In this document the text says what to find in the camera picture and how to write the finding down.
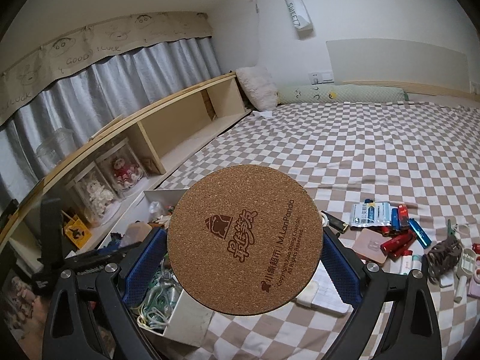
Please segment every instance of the curtain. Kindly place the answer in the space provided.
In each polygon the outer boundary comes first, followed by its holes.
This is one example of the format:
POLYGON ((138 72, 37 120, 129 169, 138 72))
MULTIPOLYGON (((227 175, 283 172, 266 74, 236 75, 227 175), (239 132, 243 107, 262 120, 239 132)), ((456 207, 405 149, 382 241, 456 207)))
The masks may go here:
POLYGON ((51 84, 0 128, 0 209, 48 173, 35 151, 58 128, 80 147, 115 117, 220 74, 208 37, 131 50, 51 84))

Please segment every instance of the red lighter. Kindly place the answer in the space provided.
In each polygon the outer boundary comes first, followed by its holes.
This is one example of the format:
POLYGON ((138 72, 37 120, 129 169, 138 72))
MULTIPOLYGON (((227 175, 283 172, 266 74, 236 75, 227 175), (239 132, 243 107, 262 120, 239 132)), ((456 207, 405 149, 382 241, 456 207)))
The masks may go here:
POLYGON ((408 230, 410 228, 409 224, 409 210, 405 204, 400 204, 398 206, 398 221, 400 222, 401 230, 408 230))

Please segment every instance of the glass jar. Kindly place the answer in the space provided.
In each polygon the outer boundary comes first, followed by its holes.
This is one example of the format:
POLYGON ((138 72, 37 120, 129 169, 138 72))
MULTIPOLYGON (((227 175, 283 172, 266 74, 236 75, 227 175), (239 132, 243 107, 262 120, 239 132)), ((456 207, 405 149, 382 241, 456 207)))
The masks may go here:
POLYGON ((95 162, 121 196, 132 195, 141 187, 146 187, 145 169, 128 144, 128 138, 98 157, 95 162))
POLYGON ((93 227, 105 225, 120 208, 120 198, 109 185, 95 162, 67 184, 67 190, 93 227))

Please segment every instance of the checkered bedsheet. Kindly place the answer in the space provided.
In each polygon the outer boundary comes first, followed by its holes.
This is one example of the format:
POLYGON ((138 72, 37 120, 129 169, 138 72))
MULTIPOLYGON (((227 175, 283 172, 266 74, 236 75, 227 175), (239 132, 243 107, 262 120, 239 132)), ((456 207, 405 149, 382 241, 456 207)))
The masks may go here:
MULTIPOLYGON (((287 173, 319 210, 348 221, 366 198, 405 202, 433 243, 446 221, 463 224, 462 243, 479 242, 480 110, 432 103, 292 104, 273 118, 249 115, 186 161, 161 188, 188 188, 235 164, 260 164, 287 173)), ((350 247, 359 232, 340 237, 350 247)), ((430 285, 444 359, 452 359, 480 318, 480 301, 453 302, 454 288, 430 285)), ((362 359, 371 358, 385 328, 385 304, 362 359)), ((173 359, 321 359, 349 314, 336 318, 290 302, 267 314, 214 313, 202 347, 172 342, 173 359)))

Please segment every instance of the pillow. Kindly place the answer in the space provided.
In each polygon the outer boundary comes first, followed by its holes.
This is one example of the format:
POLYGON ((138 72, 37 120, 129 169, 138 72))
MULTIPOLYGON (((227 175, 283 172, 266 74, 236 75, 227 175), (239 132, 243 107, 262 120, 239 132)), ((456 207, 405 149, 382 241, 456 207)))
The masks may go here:
POLYGON ((253 106, 259 111, 273 111, 278 103, 278 89, 264 67, 241 67, 237 78, 253 106))
POLYGON ((401 88, 369 85, 302 85, 280 88, 280 104, 294 103, 397 103, 409 96, 401 88))

